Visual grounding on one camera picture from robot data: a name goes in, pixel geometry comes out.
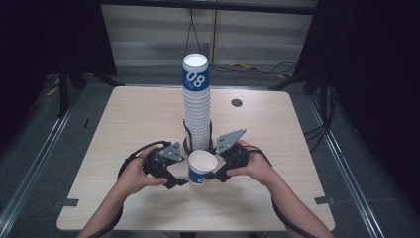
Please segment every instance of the person's right hand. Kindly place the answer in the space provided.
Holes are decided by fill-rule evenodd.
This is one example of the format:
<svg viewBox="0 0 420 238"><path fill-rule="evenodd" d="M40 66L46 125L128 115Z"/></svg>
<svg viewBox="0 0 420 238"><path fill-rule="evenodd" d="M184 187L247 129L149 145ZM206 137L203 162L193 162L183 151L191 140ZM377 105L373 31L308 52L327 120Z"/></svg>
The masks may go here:
<svg viewBox="0 0 420 238"><path fill-rule="evenodd" d="M242 145L247 151L252 150L250 144L243 140L239 140L238 144ZM239 167L226 171L230 177L249 176L258 181L262 185L267 185L270 181L278 177L278 173L271 167L268 161L258 153L250 153L250 161L245 167Z"/></svg>

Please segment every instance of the table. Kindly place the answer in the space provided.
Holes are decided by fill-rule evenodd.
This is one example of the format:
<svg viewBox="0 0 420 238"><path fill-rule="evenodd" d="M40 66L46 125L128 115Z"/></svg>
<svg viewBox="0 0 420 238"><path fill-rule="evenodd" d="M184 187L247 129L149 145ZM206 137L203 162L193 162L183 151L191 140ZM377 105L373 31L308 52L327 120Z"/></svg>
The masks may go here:
<svg viewBox="0 0 420 238"><path fill-rule="evenodd" d="M213 140L241 128L242 137L259 147L300 199L327 225L335 222L301 131L285 92L212 89ZM240 99L243 105L233 106ZM123 161L150 142L180 142L185 138L183 101L179 87L116 87L85 155L57 221L61 230L80 230L114 184ZM187 179L188 162L168 169ZM285 230L275 216L266 188L248 177L216 179L203 186L190 182L167 190L146 187L124 204L117 230L149 231L274 231Z"/></svg>

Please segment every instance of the blue and white paper cup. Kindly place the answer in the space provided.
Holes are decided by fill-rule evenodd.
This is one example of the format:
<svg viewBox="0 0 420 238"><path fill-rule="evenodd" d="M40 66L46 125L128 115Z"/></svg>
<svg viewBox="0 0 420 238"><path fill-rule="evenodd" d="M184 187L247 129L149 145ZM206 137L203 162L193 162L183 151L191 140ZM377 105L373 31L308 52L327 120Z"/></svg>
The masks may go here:
<svg viewBox="0 0 420 238"><path fill-rule="evenodd" d="M188 177L194 185L202 185L205 174L213 172L218 165L217 158L206 151L196 150L189 155Z"/></svg>
<svg viewBox="0 0 420 238"><path fill-rule="evenodd" d="M207 57L190 54L183 60L182 92L191 98L205 97L210 92Z"/></svg>

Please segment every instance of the hand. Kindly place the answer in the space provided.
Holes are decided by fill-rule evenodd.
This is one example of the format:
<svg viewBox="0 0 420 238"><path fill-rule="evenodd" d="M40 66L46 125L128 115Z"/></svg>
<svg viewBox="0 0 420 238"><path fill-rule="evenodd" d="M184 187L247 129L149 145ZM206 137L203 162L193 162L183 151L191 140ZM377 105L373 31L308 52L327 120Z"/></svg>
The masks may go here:
<svg viewBox="0 0 420 238"><path fill-rule="evenodd" d="M247 151L252 150L250 144L243 140L239 140L238 144L242 145ZM266 159L255 152L250 153L250 161L245 167L239 167L226 171L230 177L249 176L258 181L262 185L267 185L270 181L278 177L278 173L271 167Z"/></svg>
<svg viewBox="0 0 420 238"><path fill-rule="evenodd" d="M113 189L117 189L118 193L127 197L142 190L145 186L158 186L167 183L166 178L149 178L143 171L145 160L142 158L146 158L148 154L156 148L157 147L155 146L151 146L141 151L138 158L133 159L126 166Z"/></svg>

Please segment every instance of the stack of paper cups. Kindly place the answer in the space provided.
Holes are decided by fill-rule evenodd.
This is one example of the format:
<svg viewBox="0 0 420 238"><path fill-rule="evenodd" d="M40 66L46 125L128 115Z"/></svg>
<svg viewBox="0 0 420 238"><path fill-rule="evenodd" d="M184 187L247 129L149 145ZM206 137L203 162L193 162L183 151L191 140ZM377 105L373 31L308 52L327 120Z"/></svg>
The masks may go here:
<svg viewBox="0 0 420 238"><path fill-rule="evenodd" d="M207 150L211 133L210 77L204 55L191 54L184 58L182 93L188 149Z"/></svg>

